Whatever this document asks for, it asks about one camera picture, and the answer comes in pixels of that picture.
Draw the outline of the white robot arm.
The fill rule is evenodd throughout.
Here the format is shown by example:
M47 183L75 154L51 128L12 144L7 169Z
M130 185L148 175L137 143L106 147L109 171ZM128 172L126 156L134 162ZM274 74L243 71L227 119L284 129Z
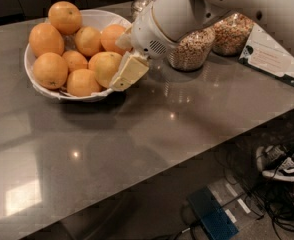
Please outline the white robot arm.
M239 12L260 25L294 57L294 0L156 0L119 37L129 47L110 88L123 91L141 79L151 59L161 59L191 32Z

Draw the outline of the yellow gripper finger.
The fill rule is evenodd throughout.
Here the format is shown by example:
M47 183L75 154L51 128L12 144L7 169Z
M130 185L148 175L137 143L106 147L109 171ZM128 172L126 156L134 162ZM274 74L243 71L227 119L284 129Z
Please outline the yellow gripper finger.
M140 80L148 70L149 62L146 56L136 51L126 52L109 87L114 91L124 91Z
M131 49L131 29L128 27L115 41L115 44L121 49Z

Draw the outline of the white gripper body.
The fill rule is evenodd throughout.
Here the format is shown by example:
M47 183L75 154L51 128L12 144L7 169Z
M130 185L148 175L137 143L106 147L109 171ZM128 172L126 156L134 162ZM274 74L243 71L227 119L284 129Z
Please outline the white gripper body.
M152 59L165 57L181 37L178 19L178 3L149 3L132 25L131 43L135 50Z

